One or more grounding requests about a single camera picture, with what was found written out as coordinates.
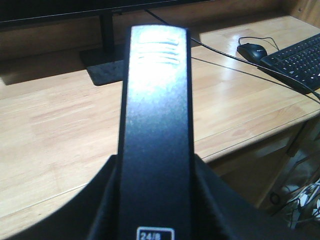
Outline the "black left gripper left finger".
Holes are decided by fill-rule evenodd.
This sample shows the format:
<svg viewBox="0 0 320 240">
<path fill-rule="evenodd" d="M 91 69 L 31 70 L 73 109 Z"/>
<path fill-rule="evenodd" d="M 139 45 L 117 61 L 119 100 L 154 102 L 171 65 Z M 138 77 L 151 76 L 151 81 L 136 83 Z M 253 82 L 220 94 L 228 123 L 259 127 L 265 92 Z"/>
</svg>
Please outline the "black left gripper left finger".
<svg viewBox="0 0 320 240">
<path fill-rule="evenodd" d="M 48 229 L 44 231 L 45 240 L 84 240 L 103 199 L 118 156 L 112 155 L 97 175 L 66 205 L 52 214 Z"/>
</svg>

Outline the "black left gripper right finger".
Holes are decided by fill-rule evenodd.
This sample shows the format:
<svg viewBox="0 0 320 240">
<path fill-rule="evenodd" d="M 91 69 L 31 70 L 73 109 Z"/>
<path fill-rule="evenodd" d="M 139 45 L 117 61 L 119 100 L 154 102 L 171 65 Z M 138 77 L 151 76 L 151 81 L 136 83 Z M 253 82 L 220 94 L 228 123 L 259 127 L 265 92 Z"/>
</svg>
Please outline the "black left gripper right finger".
<svg viewBox="0 0 320 240">
<path fill-rule="evenodd" d="M 194 239 L 312 240 L 278 217 L 256 209 L 230 188 L 198 156 L 195 162 Z"/>
</svg>

